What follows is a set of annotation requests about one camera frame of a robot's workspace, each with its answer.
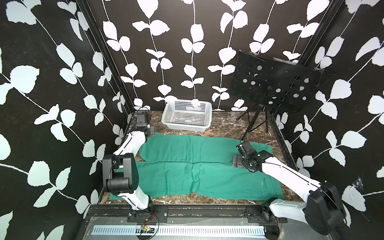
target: white plastic basket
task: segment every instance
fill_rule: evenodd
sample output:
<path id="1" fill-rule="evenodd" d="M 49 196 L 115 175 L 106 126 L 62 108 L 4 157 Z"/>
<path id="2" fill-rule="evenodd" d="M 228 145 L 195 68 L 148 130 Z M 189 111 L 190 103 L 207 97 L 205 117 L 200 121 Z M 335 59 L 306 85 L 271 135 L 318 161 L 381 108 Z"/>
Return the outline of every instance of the white plastic basket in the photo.
<path id="1" fill-rule="evenodd" d="M 161 122 L 170 129 L 204 132 L 211 126 L 210 102 L 182 100 L 167 103 Z"/>

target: black wallpaper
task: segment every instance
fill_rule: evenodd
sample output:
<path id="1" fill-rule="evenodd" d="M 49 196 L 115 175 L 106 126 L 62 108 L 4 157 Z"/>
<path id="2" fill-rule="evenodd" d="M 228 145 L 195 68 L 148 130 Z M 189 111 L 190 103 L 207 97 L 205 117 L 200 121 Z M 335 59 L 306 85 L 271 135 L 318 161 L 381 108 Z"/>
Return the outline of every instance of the black wallpaper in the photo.
<path id="1" fill-rule="evenodd" d="M 99 160 L 127 124 L 126 103 L 113 101 L 119 89 L 77 10 L 74 2 L 1 1 L 0 239 L 73 239 L 101 192 Z M 110 82 L 99 86 L 104 74 Z"/>
<path id="2" fill-rule="evenodd" d="M 136 109 L 146 106 L 163 111 L 163 99 L 176 97 L 210 101 L 213 109 L 236 111 L 252 103 L 239 101 L 227 91 L 237 60 L 235 50 L 250 51 L 251 44 L 252 50 L 258 52 L 263 43 L 261 53 L 268 57 L 288 60 L 294 50 L 295 57 L 290 60 L 298 60 L 329 1 L 98 0 L 89 1 L 89 5 Z M 151 30 L 146 28 L 149 21 Z M 303 30 L 305 38 L 301 38 L 304 26 L 308 27 Z M 194 53 L 192 43 L 196 43 Z M 163 70 L 154 67 L 158 60 Z M 221 75 L 223 60 L 227 67 Z M 133 64 L 138 68 L 134 76 L 130 74 Z M 132 84 L 137 79 L 142 81 Z"/>
<path id="3" fill-rule="evenodd" d="M 347 239 L 379 239 L 384 217 L 384 1 L 346 3 L 308 61 L 334 76 L 300 113 L 278 120 L 300 171 L 338 188 L 349 212 Z"/>

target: brown marble surface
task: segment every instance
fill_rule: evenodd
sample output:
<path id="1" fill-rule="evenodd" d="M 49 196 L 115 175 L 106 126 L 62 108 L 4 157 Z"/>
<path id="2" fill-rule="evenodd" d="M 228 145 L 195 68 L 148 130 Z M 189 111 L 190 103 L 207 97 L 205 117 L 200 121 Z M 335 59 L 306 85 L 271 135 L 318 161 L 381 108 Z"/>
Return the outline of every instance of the brown marble surface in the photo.
<path id="1" fill-rule="evenodd" d="M 240 139 L 241 134 L 247 129 L 248 118 L 247 115 L 243 116 L 239 121 L 236 120 L 242 112 L 213 112 L 212 123 L 204 132 L 193 132 L 169 129 L 166 125 L 161 123 L 162 112 L 151 111 L 151 125 L 155 127 L 155 132 L 161 134 L 173 134 L 173 135 L 196 135 L 204 137 L 230 137 L 234 139 Z M 264 113 L 260 113 L 254 126 L 259 125 L 265 120 Z M 136 117 L 132 119 L 132 123 L 136 122 Z M 253 132 L 247 134 L 247 139 L 251 142 L 259 142 L 272 146 L 273 154 L 280 161 L 285 163 L 285 159 L 281 153 L 279 144 L 277 143 L 276 137 L 270 124 L 268 124 L 269 133 L 265 131 L 265 124 L 261 125 Z M 135 157 L 136 161 L 143 161 L 138 153 Z M 285 200 L 290 201 L 302 201 L 292 190 L 285 185 L 281 184 Z M 156 204 L 249 204 L 256 203 L 261 204 L 262 201 L 249 200 L 229 200 L 229 199 L 217 199 L 213 197 L 206 197 L 191 193 L 188 195 L 167 195 L 163 197 L 153 197 L 153 202 Z M 109 193 L 104 193 L 102 204 L 125 204 L 126 201 L 122 200 L 109 200 Z"/>

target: green cloth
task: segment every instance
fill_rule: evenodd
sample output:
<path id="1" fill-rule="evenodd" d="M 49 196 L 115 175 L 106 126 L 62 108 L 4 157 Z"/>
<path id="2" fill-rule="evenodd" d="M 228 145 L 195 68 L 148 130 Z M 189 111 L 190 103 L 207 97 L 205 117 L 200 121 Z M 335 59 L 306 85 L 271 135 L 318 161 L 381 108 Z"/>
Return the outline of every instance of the green cloth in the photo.
<path id="1" fill-rule="evenodd" d="M 222 199 L 284 198 L 279 181 L 262 172 L 232 167 L 239 140 L 227 137 L 161 135 L 140 148 L 146 162 L 136 162 L 139 185 L 151 197 L 190 194 Z M 251 142 L 256 151 L 272 147 Z M 111 200 L 121 199 L 113 195 Z"/>

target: perforated black panel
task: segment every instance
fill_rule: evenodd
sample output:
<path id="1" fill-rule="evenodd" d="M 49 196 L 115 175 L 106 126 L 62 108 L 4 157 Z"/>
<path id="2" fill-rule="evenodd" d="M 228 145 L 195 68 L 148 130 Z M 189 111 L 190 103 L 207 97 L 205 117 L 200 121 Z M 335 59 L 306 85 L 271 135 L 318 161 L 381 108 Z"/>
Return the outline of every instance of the perforated black panel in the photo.
<path id="1" fill-rule="evenodd" d="M 329 78 L 322 70 L 239 52 L 229 93 L 296 113 Z"/>

